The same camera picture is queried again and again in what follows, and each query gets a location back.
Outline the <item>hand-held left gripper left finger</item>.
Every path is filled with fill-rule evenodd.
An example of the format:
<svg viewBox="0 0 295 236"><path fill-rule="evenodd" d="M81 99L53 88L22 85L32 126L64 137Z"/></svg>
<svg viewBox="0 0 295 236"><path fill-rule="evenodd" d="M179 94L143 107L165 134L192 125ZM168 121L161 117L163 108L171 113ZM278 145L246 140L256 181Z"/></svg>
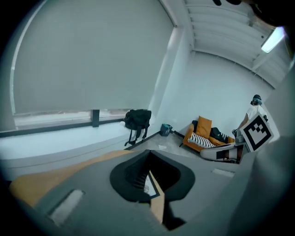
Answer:
<svg viewBox="0 0 295 236"><path fill-rule="evenodd" d="M128 201L111 185L112 170L145 152L88 165L48 191L34 209L54 236L161 236L168 232L149 202Z"/></svg>

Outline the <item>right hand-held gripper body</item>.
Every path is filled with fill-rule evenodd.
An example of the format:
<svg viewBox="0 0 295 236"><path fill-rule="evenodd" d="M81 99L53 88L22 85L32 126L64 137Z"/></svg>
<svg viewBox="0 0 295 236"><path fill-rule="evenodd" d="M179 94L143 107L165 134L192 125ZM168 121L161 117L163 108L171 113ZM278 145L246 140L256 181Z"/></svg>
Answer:
<svg viewBox="0 0 295 236"><path fill-rule="evenodd" d="M200 155L206 160L238 164L245 154L259 151L273 137L267 116L257 112L250 121L235 131L233 143L203 149Z"/></svg>

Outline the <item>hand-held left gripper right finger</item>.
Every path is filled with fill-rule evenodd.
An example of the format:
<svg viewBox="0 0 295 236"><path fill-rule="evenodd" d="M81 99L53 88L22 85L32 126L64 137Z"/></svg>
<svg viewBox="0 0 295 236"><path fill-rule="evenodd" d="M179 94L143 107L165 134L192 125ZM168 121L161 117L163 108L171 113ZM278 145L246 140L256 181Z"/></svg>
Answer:
<svg viewBox="0 0 295 236"><path fill-rule="evenodd" d="M151 150L157 170L152 171L165 194L165 210L172 213L169 231L149 235L227 236L233 213L221 197L238 170L237 164L189 158Z"/></svg>

